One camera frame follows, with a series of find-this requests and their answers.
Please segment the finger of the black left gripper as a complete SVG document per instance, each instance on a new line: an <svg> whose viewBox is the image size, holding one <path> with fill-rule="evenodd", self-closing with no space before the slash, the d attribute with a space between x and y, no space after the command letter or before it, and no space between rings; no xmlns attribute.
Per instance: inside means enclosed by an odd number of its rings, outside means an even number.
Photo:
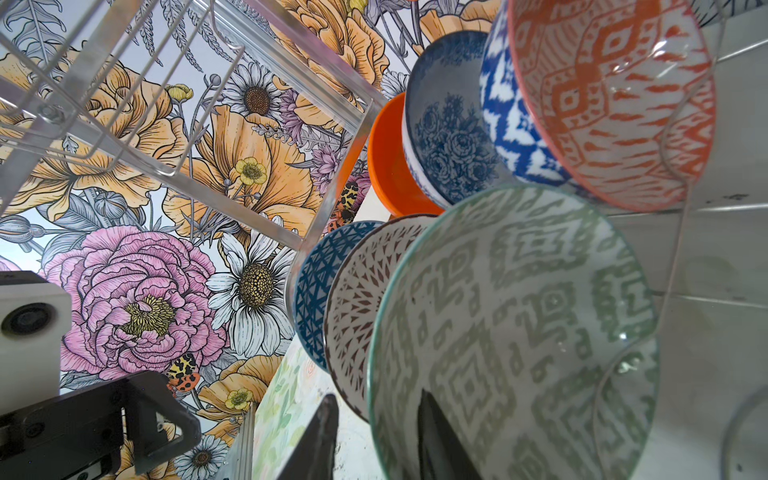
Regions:
<svg viewBox="0 0 768 480"><path fill-rule="evenodd" d="M120 465L125 440L143 474L201 441L199 420L165 375L134 373L1 416L3 479L100 479Z"/></svg>

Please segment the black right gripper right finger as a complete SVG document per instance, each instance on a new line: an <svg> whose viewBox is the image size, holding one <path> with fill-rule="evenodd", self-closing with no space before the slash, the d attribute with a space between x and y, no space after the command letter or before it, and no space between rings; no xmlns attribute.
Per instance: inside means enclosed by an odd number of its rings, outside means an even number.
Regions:
<svg viewBox="0 0 768 480"><path fill-rule="evenodd" d="M421 479L480 479L480 475L433 395L423 390L418 407Z"/></svg>

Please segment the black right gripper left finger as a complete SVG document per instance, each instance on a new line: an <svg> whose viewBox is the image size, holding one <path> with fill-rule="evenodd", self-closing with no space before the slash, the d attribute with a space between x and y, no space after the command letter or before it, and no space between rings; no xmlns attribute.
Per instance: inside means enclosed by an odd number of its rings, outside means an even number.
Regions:
<svg viewBox="0 0 768 480"><path fill-rule="evenodd" d="M334 394L326 395L289 457L279 480L332 480L339 424Z"/></svg>

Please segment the white brown lattice bowl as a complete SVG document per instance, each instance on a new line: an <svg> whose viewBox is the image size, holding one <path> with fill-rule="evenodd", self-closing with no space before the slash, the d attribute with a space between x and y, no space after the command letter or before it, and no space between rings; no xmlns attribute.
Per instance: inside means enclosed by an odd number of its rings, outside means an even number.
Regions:
<svg viewBox="0 0 768 480"><path fill-rule="evenodd" d="M369 420L367 364L376 317L392 275L435 215L409 215L377 225L338 269L328 294L324 322L328 372L346 405Z"/></svg>

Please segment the green patterned bowl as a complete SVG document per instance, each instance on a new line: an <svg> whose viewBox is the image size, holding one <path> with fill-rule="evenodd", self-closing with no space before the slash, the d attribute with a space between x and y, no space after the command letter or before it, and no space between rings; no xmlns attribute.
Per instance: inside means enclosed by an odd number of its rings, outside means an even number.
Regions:
<svg viewBox="0 0 768 480"><path fill-rule="evenodd" d="M659 392L656 323L631 246L582 199L518 184L453 206L377 314L367 402L385 476L419 476L430 393L485 479L630 478Z"/></svg>

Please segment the teal triangle patterned bowl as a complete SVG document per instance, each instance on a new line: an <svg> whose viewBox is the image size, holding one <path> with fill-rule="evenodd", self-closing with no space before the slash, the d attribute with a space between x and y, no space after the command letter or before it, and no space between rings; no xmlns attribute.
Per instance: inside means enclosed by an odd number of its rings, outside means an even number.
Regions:
<svg viewBox="0 0 768 480"><path fill-rule="evenodd" d="M309 358L328 372L325 357L325 310L336 274L352 250L382 221L360 221L325 235L304 261L292 306L295 331Z"/></svg>

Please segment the plain orange bowl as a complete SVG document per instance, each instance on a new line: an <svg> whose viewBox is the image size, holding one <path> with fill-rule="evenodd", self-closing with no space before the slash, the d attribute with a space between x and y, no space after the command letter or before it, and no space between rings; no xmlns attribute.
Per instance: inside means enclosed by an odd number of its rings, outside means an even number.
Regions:
<svg viewBox="0 0 768 480"><path fill-rule="evenodd" d="M374 122L368 140L371 184L381 203L395 218L415 214L440 215L443 209L420 189L406 162L401 134L404 104L404 93L395 96Z"/></svg>

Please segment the blue floral bowl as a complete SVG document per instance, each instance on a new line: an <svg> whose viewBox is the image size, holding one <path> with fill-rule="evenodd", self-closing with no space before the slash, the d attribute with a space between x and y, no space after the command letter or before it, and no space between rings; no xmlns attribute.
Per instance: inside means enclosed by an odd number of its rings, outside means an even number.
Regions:
<svg viewBox="0 0 768 480"><path fill-rule="evenodd" d="M497 154L480 106L488 34L457 31L431 43L407 82L401 122L408 169L424 194L446 210L514 180Z"/></svg>

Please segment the steel two-tier dish rack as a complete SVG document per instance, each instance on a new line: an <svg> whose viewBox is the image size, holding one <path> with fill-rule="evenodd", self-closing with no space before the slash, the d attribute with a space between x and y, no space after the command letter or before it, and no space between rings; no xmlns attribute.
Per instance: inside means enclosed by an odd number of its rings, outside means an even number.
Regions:
<svg viewBox="0 0 768 480"><path fill-rule="evenodd" d="M3 2L1 237L22 252L1 263L35 255L71 296L59 391L191 364L202 379L176 400L201 441L162 464L214 475L254 411L255 474L277 466L307 427L277 402L292 352L310 359L298 275L368 157L392 65L407 87L431 43L489 34L501 2ZM681 201L637 212L513 175L484 190L578 197L643 269L660 383L628 479L767 475L766 10L704 39L714 143Z"/></svg>

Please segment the dark blue dotted bowl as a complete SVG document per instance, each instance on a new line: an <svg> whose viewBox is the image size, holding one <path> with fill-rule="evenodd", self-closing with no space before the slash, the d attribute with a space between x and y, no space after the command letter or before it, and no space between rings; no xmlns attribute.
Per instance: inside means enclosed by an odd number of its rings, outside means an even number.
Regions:
<svg viewBox="0 0 768 480"><path fill-rule="evenodd" d="M528 112L510 53L507 1L492 22L480 72L480 104L497 154L521 182L562 188L589 198L548 148Z"/></svg>

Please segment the orange patterned bowl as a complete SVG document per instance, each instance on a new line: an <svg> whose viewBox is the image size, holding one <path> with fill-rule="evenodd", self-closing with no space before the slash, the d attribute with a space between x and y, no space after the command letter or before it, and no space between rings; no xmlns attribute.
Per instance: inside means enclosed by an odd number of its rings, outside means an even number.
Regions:
<svg viewBox="0 0 768 480"><path fill-rule="evenodd" d="M686 1L512 1L509 50L536 129L575 182L625 210L684 197L714 143L711 57Z"/></svg>

